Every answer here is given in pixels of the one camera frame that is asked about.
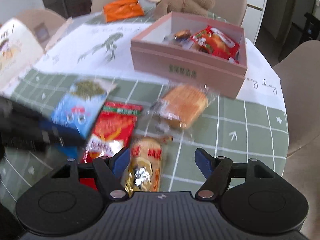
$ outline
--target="brown plush toy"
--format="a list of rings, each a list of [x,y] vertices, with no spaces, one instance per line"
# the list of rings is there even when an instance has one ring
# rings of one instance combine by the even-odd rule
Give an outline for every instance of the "brown plush toy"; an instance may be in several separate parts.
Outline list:
[[[215,0],[147,0],[156,3],[155,20],[170,12],[185,12],[207,16],[208,10],[215,5]]]

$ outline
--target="red snack bag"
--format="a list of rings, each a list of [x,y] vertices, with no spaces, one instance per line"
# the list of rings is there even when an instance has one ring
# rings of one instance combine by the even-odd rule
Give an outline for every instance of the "red snack bag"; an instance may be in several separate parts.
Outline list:
[[[106,102],[92,130],[82,163],[91,163],[101,156],[112,157],[126,147],[142,109],[139,105]],[[97,189],[94,179],[80,179],[80,182]]]
[[[204,48],[209,54],[226,60],[235,57],[239,51],[239,44],[216,28],[207,26],[206,29],[196,33],[191,39]]]

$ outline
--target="white paper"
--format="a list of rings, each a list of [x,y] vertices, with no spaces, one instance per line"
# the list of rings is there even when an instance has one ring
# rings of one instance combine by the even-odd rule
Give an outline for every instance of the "white paper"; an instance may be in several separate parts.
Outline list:
[[[3,90],[43,55],[43,49],[31,31],[14,18],[0,28],[0,35],[0,90]]]

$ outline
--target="pink box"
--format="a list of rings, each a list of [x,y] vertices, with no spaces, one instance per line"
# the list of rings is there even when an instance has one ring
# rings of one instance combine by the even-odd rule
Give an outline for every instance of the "pink box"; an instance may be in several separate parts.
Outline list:
[[[162,43],[165,36],[189,29],[192,33],[210,25],[240,44],[239,64],[204,52]],[[243,28],[210,18],[169,13],[131,40],[133,66],[136,70],[156,74],[177,82],[207,84],[222,95],[236,98],[247,70]]]

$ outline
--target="packaged bread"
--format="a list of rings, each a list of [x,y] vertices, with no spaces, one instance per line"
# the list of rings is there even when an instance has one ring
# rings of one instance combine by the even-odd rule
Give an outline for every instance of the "packaged bread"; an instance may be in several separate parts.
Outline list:
[[[193,141],[192,125],[203,111],[217,98],[218,93],[206,85],[169,83],[167,91],[145,115],[150,125],[175,138]]]
[[[125,190],[131,196],[134,191],[159,191],[161,160],[163,158],[162,142],[171,137],[155,139],[143,137],[131,147],[131,161],[126,172]]]
[[[160,117],[173,128],[188,129],[207,108],[208,98],[198,88],[178,85],[162,98]]]

